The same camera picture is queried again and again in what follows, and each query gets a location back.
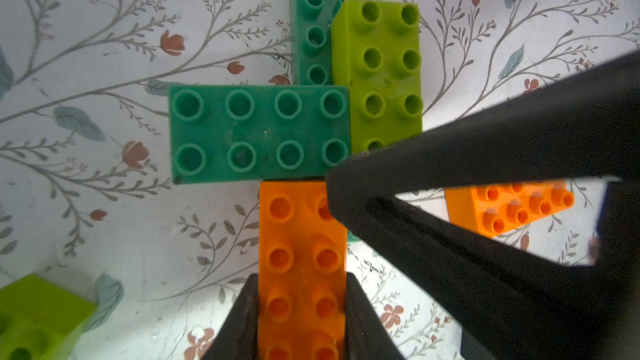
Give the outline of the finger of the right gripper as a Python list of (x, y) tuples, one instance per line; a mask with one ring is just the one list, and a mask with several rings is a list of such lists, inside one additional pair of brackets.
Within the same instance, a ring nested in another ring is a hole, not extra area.
[[(591, 266), (493, 239), (608, 182)], [(331, 214), (463, 327), (466, 359), (639, 356), (639, 55), (372, 153), (327, 176)]]

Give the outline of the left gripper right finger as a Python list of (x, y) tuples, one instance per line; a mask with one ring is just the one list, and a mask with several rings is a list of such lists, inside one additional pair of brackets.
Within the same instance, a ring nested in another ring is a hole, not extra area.
[(353, 273), (345, 290), (345, 358), (404, 360)]

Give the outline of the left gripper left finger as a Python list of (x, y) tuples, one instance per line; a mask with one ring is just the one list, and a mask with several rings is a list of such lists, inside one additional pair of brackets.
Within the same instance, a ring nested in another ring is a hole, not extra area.
[(250, 274), (202, 360), (258, 358), (258, 275)]

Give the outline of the orange lego brick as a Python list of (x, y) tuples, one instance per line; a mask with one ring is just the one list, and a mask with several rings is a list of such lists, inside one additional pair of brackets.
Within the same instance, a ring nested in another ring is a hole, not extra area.
[(444, 196), (450, 223), (487, 238), (554, 215), (575, 203), (563, 180), (446, 188)]
[(342, 359), (348, 232), (325, 182), (263, 182), (259, 212), (259, 358)]

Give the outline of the dark green lego brick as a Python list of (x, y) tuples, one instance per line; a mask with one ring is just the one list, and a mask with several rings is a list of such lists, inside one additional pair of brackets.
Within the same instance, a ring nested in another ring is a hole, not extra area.
[(351, 154), (348, 88), (173, 85), (175, 184), (321, 178)]
[(289, 0), (295, 85), (331, 85), (330, 27), (344, 0)]

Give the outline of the lime lego brick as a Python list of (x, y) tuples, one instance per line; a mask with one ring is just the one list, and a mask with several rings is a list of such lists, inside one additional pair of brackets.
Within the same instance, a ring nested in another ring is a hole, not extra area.
[(423, 131), (418, 6), (344, 0), (331, 28), (333, 82), (349, 91), (352, 153)]
[(35, 274), (1, 288), (1, 358), (67, 359), (98, 305)]

